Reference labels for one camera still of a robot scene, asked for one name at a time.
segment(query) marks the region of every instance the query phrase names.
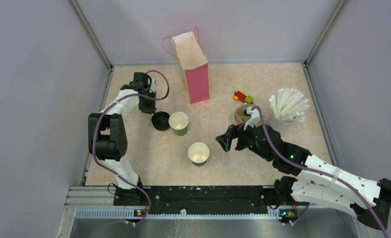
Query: white wall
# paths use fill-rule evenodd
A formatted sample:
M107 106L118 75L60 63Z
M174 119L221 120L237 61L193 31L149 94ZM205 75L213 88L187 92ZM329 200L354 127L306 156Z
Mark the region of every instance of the white wall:
M304 60L338 0L78 2L112 64L150 64L174 63L162 38L195 26L210 62Z
M391 0L350 1L312 74L341 165L391 179Z
M49 238L107 69L66 0L0 0L0 237Z

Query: paper cup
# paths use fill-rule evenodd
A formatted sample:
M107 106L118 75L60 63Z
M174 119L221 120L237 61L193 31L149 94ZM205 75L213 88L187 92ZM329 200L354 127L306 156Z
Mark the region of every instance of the paper cup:
M197 142L188 149L188 157L195 166L203 166L210 155L208 146L204 143Z
M280 136L284 136L286 134L292 122L293 121L291 122L279 121L275 116L270 116L268 118L268 125L271 128L273 128L273 130L279 132Z
M185 135L188 131L188 116L185 113L177 112L169 117L169 125L177 135Z

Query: paper bag handle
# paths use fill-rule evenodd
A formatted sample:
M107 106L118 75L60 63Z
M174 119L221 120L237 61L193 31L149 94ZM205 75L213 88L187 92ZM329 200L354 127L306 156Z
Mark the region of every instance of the paper bag handle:
M169 38L169 39L172 40L172 42L174 43L174 48L175 48L175 41L174 41L174 39L172 39L172 37L170 37L170 36L165 36L165 37L163 38L163 40L162 40L162 47L163 47L163 49L164 49L166 52L168 52L168 54L170 54L170 55L172 55L173 57L177 58L177 60L180 60L176 55L174 55L173 53L169 52L169 50L167 50L167 49L165 48L165 45L163 44L163 42L165 41L166 38Z
M201 47L200 42L198 42L198 38L199 38L199 36L200 36L200 32L199 32L199 30L198 30L198 26L196 26L196 27L194 28L194 31L193 31L193 32L194 32L195 40L197 41L198 46L200 46L201 52L203 52L203 55L204 55L204 50L203 50L203 48Z
M203 48L201 47L200 42L198 42L198 38L199 38L199 36L200 36L200 32L199 32L197 26L194 28L194 31L193 31L193 32L194 32L195 40L197 41L198 46L200 46L201 52L203 52L203 55L204 55ZM171 53L169 50L167 50L167 49L165 48L164 42L165 42L165 39L166 39L166 38L171 39L172 43L174 43L174 48L175 48L175 41L174 41L174 39L172 39L172 37L170 37L170 36L165 36L165 37L162 39L162 47L163 47L163 49L164 49L166 52L168 52L168 54L170 54L170 55L172 55L173 57L177 58L177 60L180 60L180 59L178 58L178 56L174 55L173 53Z

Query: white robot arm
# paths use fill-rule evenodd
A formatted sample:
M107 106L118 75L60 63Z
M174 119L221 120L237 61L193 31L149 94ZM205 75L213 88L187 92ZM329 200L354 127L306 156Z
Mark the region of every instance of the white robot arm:
M121 88L118 96L108 105L109 107L110 105L115 104L115 106L113 106L105 113L101 126L99 127L99 135L96 142L96 155L98 159L103 160L110 169L114 170L118 175L122 176L134 185L139 183L139 177L138 174L132 169L126 155L128 142L123 119L129 114L131 109L137 105L140 111L143 113L155 113L155 101L143 97L128 97L122 101L119 101L119 99L126 95L137 93L155 98L155 84L155 79L150 78L149 75L139 72L134 73L133 81L129 85L124 85ZM93 133L95 131L96 121L98 120L99 116L100 113L91 114L88 118L89 151L91 153ZM110 130L109 135L100 133L101 131L107 129ZM118 187L123 189L133 188L131 185L119 179L118 176L116 179L118 182Z
M230 125L225 134L216 137L216 141L225 152L230 150L232 140L238 138L235 150L249 149L266 161L271 162L279 171L292 174L306 181L294 177L282 177L274 184L279 199L282 201L309 202L331 207L356 217L366 226L381 229L365 203L358 195L337 179L349 183L361 194L372 210L387 228L391 206L391 181L382 179L374 181L364 179L336 166L333 166L308 150L280 139L280 134L266 125L268 135L281 155L299 166L308 167L332 175L323 174L297 168L283 161L272 149L262 126L256 127L260 121L260 112L253 106L248 107L245 114L249 120L245 124Z

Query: cable tie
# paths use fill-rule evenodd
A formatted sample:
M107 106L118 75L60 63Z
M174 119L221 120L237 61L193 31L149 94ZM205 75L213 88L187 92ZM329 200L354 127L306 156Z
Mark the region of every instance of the cable tie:
M336 167L336 169L334 170L334 177L331 179L331 182L326 187L330 188L336 183L337 179L340 176L340 171L341 169L339 167Z

